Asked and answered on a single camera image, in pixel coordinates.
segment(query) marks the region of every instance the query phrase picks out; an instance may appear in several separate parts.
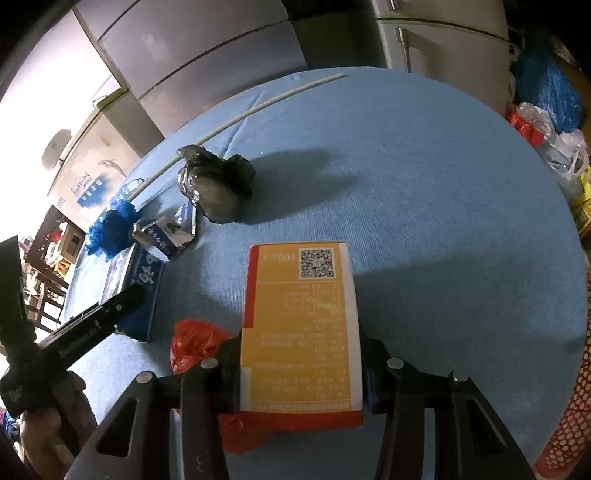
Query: blue plastic bag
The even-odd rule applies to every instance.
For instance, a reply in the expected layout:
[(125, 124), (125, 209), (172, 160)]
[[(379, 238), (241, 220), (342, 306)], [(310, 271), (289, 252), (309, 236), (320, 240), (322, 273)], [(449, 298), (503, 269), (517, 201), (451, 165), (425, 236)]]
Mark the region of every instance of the blue plastic bag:
[(583, 101), (558, 65), (547, 38), (528, 39), (514, 75), (519, 98), (547, 110), (558, 133), (571, 133), (583, 122)]
[(111, 260), (119, 252), (134, 243), (131, 232), (139, 219), (135, 207), (126, 200), (116, 200), (86, 234), (86, 253), (100, 256), (105, 253), (105, 261)]

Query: cardboard box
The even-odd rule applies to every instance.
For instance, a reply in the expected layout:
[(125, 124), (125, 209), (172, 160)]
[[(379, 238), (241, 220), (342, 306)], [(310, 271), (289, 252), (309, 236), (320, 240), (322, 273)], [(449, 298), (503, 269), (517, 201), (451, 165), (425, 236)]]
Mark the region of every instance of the cardboard box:
[(259, 428), (362, 424), (355, 287), (340, 242), (251, 248), (241, 349), (241, 411)]
[(156, 294), (163, 263), (138, 244), (113, 257), (105, 281), (101, 303), (109, 300), (133, 283), (145, 288), (145, 299), (133, 312), (125, 315), (117, 324), (117, 333), (123, 333), (141, 342), (149, 342)]

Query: yellow box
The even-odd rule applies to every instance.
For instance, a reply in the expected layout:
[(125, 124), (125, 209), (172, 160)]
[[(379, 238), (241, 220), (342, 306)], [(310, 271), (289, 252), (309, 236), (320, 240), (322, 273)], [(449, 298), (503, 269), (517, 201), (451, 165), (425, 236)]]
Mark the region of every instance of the yellow box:
[(363, 388), (347, 245), (251, 248), (241, 349), (241, 410), (259, 428), (360, 426)]

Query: wall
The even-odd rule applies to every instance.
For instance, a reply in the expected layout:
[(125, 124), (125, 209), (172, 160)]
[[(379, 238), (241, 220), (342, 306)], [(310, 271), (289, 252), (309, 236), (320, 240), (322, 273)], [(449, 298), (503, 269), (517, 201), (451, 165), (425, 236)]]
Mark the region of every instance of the wall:
[(43, 151), (58, 130), (75, 134), (92, 101), (118, 87), (72, 13), (27, 57), (0, 101), (0, 241), (35, 235), (52, 180), (41, 167)]

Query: round table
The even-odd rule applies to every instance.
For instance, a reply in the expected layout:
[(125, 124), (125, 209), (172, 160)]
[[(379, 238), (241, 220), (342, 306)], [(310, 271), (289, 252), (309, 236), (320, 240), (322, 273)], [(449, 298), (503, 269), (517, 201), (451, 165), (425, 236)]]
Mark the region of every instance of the round table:
[[(152, 343), (113, 335), (74, 366), (89, 383), (97, 417), (137, 372), (170, 373), (175, 322), (192, 317), (239, 330), (251, 245), (346, 241), (367, 333), (425, 372), (469, 373), (533, 462), (567, 405), (580, 364), (584, 264), (551, 173), (493, 110), (413, 74), (302, 72), (200, 115), (129, 178), (149, 176), (176, 148), (252, 105), (341, 71), (348, 76), (256, 113), (205, 145), (252, 161), (254, 196), (241, 222), (201, 219), (198, 242), (166, 264)], [(151, 214), (180, 205), (177, 170), (136, 205)], [(82, 255), (66, 314), (100, 297), (106, 265)], [(368, 413), (361, 429), (277, 433), (253, 452), (227, 455), (230, 476), (371, 478), (384, 421)], [(429, 471), (430, 437), (427, 443)]]

